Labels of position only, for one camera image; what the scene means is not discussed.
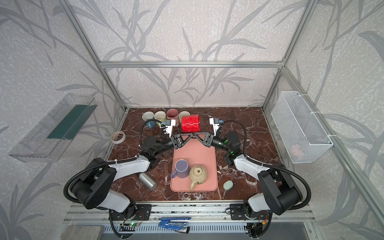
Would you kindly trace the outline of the blue flower mug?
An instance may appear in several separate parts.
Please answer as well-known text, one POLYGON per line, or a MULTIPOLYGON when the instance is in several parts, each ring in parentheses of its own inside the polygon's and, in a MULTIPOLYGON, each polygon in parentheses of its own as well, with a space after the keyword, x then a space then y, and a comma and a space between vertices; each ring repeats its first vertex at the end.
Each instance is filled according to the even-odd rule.
MULTIPOLYGON (((145 112, 142 115, 143 121, 153 120, 154 119, 154 113, 153 112, 145 112)), ((153 129, 156 125, 156 121, 150 121, 146 123, 146 126, 149 129, 153 129)))

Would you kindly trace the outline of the purple mug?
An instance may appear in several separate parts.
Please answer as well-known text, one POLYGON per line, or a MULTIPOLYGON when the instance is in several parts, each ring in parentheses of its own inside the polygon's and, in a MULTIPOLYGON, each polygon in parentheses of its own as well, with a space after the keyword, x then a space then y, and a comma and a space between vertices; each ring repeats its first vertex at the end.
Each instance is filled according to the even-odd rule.
POLYGON ((189 177, 190 174, 190 166, 188 162, 184 159, 180 159, 175 164, 175 170, 171 174, 171 178, 181 178, 185 179, 189 177))

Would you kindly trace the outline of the white mug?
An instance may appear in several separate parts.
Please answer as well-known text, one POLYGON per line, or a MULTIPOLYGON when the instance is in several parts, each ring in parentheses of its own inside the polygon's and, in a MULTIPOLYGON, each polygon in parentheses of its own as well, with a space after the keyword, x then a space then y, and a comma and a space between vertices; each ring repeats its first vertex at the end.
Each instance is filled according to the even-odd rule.
POLYGON ((180 120, 180 123, 182 123, 182 119, 183 119, 183 117, 185 117, 185 116, 190 116, 191 114, 190 114, 190 112, 188 112, 188 111, 182 111, 182 112, 180 112, 179 113, 179 120, 180 120))

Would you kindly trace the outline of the pink mug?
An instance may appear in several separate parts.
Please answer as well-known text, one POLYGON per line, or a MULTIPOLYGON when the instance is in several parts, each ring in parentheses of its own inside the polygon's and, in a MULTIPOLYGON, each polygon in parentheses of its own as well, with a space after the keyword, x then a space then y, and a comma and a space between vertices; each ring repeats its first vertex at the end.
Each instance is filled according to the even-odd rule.
POLYGON ((176 127, 178 127, 180 125, 179 111, 177 109, 167 110, 166 115, 167 115, 168 120, 175 120, 176 121, 176 127))

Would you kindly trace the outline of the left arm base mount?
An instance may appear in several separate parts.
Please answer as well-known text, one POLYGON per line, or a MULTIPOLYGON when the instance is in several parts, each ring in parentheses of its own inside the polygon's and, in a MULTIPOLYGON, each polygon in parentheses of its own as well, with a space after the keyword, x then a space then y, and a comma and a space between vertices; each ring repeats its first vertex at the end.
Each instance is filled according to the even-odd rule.
POLYGON ((150 204, 129 205, 122 213, 112 211, 110 218, 113 221, 148 221, 151 215, 151 210, 152 205, 150 204))

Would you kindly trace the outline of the red mug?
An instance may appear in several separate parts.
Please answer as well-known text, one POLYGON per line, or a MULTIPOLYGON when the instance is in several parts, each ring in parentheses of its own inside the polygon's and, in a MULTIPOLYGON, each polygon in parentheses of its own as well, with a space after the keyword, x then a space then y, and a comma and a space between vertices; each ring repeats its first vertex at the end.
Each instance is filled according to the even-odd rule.
POLYGON ((184 133, 197 133, 201 130, 201 119, 199 115, 184 116, 181 124, 184 133))

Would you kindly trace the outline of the light green mug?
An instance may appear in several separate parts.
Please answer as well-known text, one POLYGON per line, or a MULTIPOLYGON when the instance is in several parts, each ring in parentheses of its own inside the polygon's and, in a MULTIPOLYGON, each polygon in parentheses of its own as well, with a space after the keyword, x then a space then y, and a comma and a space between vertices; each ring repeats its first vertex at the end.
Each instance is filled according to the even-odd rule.
POLYGON ((165 123, 167 121, 167 115, 164 111, 158 111, 154 114, 154 118, 156 120, 159 120, 161 123, 158 123, 158 126, 161 127, 162 126, 162 123, 165 123))

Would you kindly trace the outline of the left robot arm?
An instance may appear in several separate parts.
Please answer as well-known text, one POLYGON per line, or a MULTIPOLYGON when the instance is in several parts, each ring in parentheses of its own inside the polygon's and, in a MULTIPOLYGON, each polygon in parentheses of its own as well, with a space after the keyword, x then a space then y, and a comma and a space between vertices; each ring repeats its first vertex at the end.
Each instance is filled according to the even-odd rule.
POLYGON ((133 158, 104 161, 96 158, 82 171, 71 177, 64 186, 67 200, 82 204, 86 209, 102 208, 123 213, 133 202, 124 194, 111 190, 118 179, 145 173, 159 163, 158 155, 169 150, 182 148, 192 137, 192 133, 173 134, 174 120, 166 121, 161 130, 168 135, 161 142, 149 135, 145 139, 139 136, 142 151, 133 158))

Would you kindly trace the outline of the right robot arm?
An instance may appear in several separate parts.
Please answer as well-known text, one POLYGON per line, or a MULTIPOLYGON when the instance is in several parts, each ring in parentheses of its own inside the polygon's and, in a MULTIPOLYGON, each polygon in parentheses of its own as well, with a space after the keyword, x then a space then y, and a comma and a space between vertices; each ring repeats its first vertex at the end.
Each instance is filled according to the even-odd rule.
POLYGON ((237 132, 229 132, 225 138, 220 138, 221 129, 228 121, 213 123, 214 132, 204 133, 204 138, 200 137, 202 133, 193 133, 193 136, 208 148, 226 151, 225 162, 228 166, 234 166, 236 170, 259 182, 262 192, 244 200, 245 216, 253 218, 255 214, 263 211, 269 216, 280 216, 288 210, 305 207, 312 197, 306 180, 282 164, 266 164, 247 155, 247 130, 240 122, 233 122, 243 128, 243 143, 237 132))

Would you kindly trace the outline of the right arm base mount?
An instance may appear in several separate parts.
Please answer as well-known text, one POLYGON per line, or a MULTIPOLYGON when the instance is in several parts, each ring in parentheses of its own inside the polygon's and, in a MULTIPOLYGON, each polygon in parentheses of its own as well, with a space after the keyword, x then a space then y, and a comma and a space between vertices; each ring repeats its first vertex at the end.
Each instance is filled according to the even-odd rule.
POLYGON ((247 215, 244 204, 230 204, 231 220, 254 220, 256 217, 247 215))

